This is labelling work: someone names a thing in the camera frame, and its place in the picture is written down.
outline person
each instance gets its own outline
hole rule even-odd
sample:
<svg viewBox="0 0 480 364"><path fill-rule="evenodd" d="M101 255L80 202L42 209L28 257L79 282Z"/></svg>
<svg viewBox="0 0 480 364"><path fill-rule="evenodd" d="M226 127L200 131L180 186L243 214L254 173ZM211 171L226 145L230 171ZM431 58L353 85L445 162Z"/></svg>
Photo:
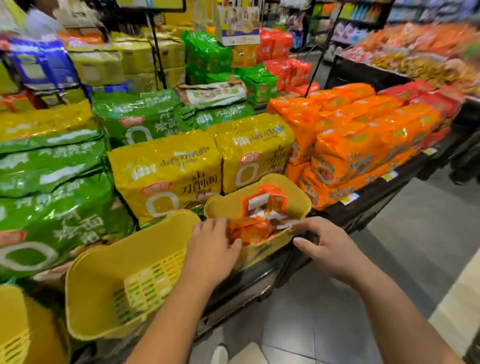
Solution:
<svg viewBox="0 0 480 364"><path fill-rule="evenodd" d="M240 239L228 247L227 224L226 218L219 218L195 226L180 278L126 364L188 361L207 300L240 255ZM298 237L293 242L328 275L358 292L385 364L463 363L405 293L342 228L321 217L303 219L294 228L315 233L317 244Z"/></svg>
<svg viewBox="0 0 480 364"><path fill-rule="evenodd" d="M26 33L34 39L56 34L63 26L53 17L53 11L58 7L58 0L15 0L17 5L26 12Z"/></svg>

